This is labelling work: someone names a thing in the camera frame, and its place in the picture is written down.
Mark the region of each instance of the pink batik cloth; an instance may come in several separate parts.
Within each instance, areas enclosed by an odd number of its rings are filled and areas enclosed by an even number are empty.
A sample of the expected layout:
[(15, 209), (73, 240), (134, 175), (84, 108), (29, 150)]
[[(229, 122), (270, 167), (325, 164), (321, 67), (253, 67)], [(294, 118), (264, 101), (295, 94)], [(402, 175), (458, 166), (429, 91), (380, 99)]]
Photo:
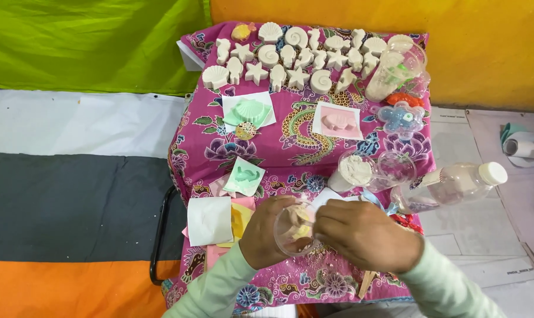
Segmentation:
[[(181, 38), (194, 54), (205, 62), (206, 69), (216, 65), (216, 39), (230, 39), (237, 22), (214, 25), (202, 31)], [(281, 25), (286, 32), (291, 25)], [(301, 26), (310, 30), (310, 26)], [(327, 37), (337, 35), (351, 39), (351, 31), (339, 28), (322, 28), (320, 43)], [(394, 34), (371, 33), (366, 37), (381, 37), (387, 41)], [(407, 34), (421, 47), (426, 47), (427, 34)], [(249, 44), (257, 54), (263, 45), (257, 32), (252, 32), (242, 45)], [(282, 39), (276, 44), (277, 50), (283, 46)], [(306, 71), (312, 73), (312, 67)], [(331, 79), (336, 82), (340, 72), (332, 69)], [(209, 183), (226, 174), (233, 166), (236, 157), (266, 169), (265, 176), (257, 189), (255, 200), (259, 204), (271, 195), (292, 194), (312, 200), (327, 184), (327, 178), (337, 167), (338, 158), (347, 150), (358, 150), (373, 158), (385, 149), (396, 149), (412, 158), (418, 174), (435, 169), (431, 152), (429, 93), (424, 99), (426, 115), (424, 129), (414, 134), (412, 140), (401, 141), (397, 135), (383, 132), (383, 123), (369, 111), (374, 103), (364, 98), (364, 88), (369, 83), (358, 79), (345, 92), (337, 95), (314, 92), (309, 83), (304, 90), (290, 88), (287, 83), (279, 93), (271, 90), (269, 80), (257, 86), (243, 78), (239, 85), (225, 85), (219, 90), (204, 87), (202, 78), (192, 95), (192, 100), (181, 119), (177, 133), (169, 148), (169, 165), (172, 179), (183, 200), (210, 196)], [(271, 93), (277, 123), (261, 127), (253, 139), (239, 140), (235, 134), (226, 132), (223, 125), (222, 95), (239, 96), (264, 92)], [(360, 127), (364, 140), (345, 140), (327, 137), (311, 132), (314, 110), (318, 101), (353, 107), (361, 110)], [(356, 188), (344, 194), (358, 194)], [(389, 190), (377, 193), (383, 206), (390, 203)], [(411, 220), (400, 217), (399, 223), (419, 228), (418, 216)], [(185, 238), (180, 273), (178, 278), (164, 281), (162, 291), (167, 307), (172, 306), (187, 290), (186, 285), (204, 271), (205, 251), (200, 247), (190, 247)], [(358, 286), (364, 271), (349, 264), (341, 255), (327, 246), (306, 256), (291, 257), (288, 260), (263, 269), (245, 286), (236, 299), (235, 314), (244, 314), (266, 306), (280, 306), (298, 303), (331, 302), (377, 302), (382, 300), (411, 300), (405, 284), (389, 273), (379, 273), (373, 280), (365, 298), (358, 296)]]

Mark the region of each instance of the yellow wall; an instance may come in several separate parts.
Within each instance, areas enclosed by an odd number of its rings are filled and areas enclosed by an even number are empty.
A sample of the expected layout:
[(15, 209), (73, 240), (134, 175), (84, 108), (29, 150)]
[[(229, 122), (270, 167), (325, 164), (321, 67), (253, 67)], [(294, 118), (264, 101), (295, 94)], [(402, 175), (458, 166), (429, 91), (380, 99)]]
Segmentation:
[[(312, 5), (302, 9), (306, 3)], [(534, 111), (534, 0), (210, 0), (210, 6), (214, 23), (429, 32), (434, 104)]]

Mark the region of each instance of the green fabric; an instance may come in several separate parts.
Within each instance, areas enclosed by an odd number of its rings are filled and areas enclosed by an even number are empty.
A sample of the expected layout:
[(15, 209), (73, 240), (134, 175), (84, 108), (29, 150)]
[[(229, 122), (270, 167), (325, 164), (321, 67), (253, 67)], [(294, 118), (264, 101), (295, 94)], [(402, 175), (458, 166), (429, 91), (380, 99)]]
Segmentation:
[(176, 41), (210, 25), (208, 0), (0, 1), (0, 88), (191, 92)]

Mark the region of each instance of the plastic bottle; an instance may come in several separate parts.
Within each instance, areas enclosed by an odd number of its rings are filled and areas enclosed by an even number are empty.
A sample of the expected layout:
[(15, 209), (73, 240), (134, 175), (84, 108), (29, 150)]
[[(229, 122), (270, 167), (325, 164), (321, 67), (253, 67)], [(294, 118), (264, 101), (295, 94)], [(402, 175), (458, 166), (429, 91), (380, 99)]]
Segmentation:
[(391, 202), (404, 214), (431, 211), (483, 199), (506, 181), (507, 171), (499, 163), (456, 163), (395, 186)]

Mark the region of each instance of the round sticker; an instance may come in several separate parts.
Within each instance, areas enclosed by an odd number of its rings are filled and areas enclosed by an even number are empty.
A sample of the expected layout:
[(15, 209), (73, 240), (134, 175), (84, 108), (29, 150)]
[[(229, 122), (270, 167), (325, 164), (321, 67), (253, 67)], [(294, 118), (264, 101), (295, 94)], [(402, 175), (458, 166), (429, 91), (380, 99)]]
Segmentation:
[(249, 140), (255, 136), (257, 128), (250, 122), (243, 122), (235, 127), (235, 135), (241, 140)]

